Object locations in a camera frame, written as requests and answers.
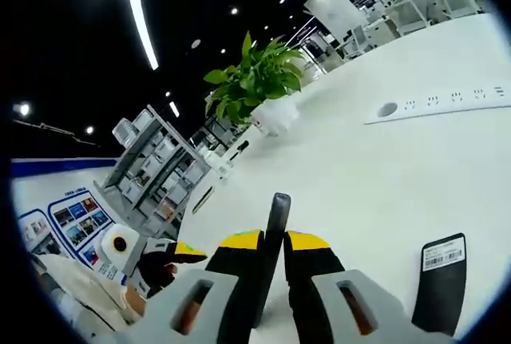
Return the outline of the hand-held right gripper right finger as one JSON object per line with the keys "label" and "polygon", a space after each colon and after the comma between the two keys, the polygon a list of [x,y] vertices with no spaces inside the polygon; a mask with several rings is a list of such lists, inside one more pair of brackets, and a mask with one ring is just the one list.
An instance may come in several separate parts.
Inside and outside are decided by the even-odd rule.
{"label": "hand-held right gripper right finger", "polygon": [[406,316],[391,293],[359,270],[345,270],[316,235],[283,238],[289,304],[301,343],[448,343]]}

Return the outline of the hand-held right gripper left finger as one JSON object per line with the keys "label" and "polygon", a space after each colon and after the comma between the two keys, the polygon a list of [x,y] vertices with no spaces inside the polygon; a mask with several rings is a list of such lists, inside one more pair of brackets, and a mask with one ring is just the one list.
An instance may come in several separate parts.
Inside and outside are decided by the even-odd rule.
{"label": "hand-held right gripper left finger", "polygon": [[144,317],[116,343],[247,343],[259,324],[264,233],[227,237],[206,268],[184,273],[151,297]]}

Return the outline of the person's left hand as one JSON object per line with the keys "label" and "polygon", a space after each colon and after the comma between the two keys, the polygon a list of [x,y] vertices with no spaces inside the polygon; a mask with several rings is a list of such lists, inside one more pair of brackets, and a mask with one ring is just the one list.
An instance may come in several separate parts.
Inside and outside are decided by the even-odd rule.
{"label": "person's left hand", "polygon": [[132,285],[128,285],[122,291],[122,296],[124,298],[125,303],[139,316],[143,316],[145,314],[145,308],[147,300],[141,296],[136,288]]}

